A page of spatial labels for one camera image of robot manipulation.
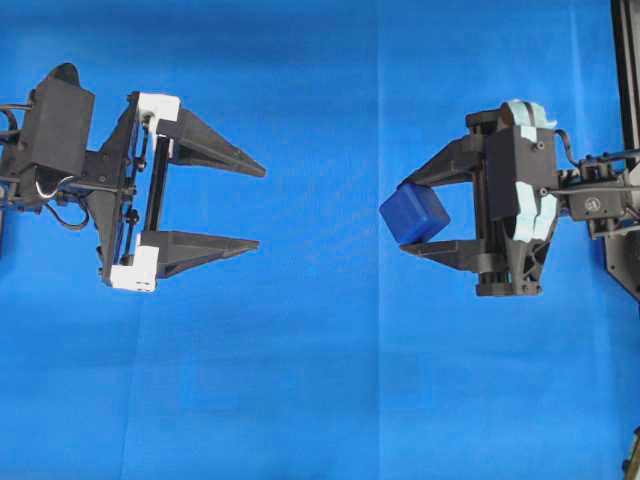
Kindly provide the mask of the left gripper body white brackets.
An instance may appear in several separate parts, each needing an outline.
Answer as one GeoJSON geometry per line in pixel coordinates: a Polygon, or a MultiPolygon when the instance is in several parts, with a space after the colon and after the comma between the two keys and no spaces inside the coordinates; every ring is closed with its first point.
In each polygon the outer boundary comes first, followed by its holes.
{"type": "Polygon", "coordinates": [[[153,291],[156,288],[159,249],[141,244],[136,237],[133,253],[120,254],[129,242],[136,215],[132,201],[136,194],[135,177],[144,162],[136,155],[138,130],[143,142],[154,144],[161,120],[175,121],[181,100],[176,96],[133,92],[128,107],[119,117],[110,137],[99,151],[87,153],[86,205],[99,235],[97,248],[103,282],[116,289],[153,291]]]}

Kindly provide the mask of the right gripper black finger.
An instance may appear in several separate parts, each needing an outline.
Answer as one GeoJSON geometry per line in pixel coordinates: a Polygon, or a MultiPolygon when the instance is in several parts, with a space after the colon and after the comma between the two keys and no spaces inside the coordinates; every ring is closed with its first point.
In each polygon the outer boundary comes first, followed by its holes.
{"type": "Polygon", "coordinates": [[[479,272],[479,240],[447,240],[412,243],[401,245],[400,249],[405,253],[431,260],[456,270],[473,273],[479,272]]]}
{"type": "Polygon", "coordinates": [[[475,175],[475,140],[462,137],[445,146],[422,167],[407,176],[405,184],[437,187],[471,182],[475,175]]]}

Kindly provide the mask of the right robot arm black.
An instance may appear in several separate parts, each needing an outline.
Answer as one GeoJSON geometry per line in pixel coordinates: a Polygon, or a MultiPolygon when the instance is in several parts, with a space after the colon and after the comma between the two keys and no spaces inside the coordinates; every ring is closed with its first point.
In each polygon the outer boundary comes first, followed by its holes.
{"type": "Polygon", "coordinates": [[[639,295],[639,153],[588,157],[556,167],[555,141],[570,139],[540,106],[505,102],[466,117],[468,134],[450,142],[406,177],[411,186],[473,185],[476,236],[407,240],[405,252],[478,275],[479,296],[533,296],[559,217],[583,221],[605,244],[605,268],[639,295]]]}

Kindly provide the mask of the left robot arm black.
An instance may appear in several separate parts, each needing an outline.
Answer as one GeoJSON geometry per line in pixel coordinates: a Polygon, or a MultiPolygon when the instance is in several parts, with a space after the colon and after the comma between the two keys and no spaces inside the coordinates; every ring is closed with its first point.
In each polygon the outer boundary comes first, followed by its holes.
{"type": "Polygon", "coordinates": [[[103,282],[152,292],[160,279],[258,248],[254,240],[162,231],[169,165],[204,166],[263,177],[265,168],[170,95],[132,92],[100,150],[87,147],[94,105],[89,91],[48,78],[22,106],[1,110],[1,205],[40,211],[76,203],[99,233],[103,282]]]}

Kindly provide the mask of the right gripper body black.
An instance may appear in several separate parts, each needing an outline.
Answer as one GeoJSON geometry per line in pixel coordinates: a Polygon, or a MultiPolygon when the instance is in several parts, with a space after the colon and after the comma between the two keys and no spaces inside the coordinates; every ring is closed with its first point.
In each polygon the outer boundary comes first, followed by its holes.
{"type": "MultiPolygon", "coordinates": [[[[507,234],[509,220],[492,221],[489,218],[486,140],[498,129],[499,109],[500,107],[470,114],[466,118],[469,131],[482,136],[479,180],[481,192],[476,199],[481,202],[480,210],[486,221],[483,233],[486,235],[487,246],[499,260],[496,272],[486,272],[481,275],[476,293],[480,296],[534,296],[541,293],[540,277],[557,224],[558,206],[556,219],[549,236],[544,241],[514,241],[507,234]]],[[[543,188],[540,194],[551,195],[549,191],[543,188]]]]}

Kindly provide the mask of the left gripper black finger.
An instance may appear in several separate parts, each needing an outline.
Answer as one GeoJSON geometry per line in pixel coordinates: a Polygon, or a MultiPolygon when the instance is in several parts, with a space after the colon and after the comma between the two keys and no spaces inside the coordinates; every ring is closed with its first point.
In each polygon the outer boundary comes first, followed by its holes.
{"type": "Polygon", "coordinates": [[[257,250],[257,240],[210,236],[180,231],[143,231],[141,244],[159,248],[158,279],[216,260],[257,250]]]}
{"type": "Polygon", "coordinates": [[[197,115],[180,108],[176,121],[160,120],[156,132],[173,140],[169,162],[181,166],[204,166],[264,177],[266,169],[232,145],[197,115]]]}

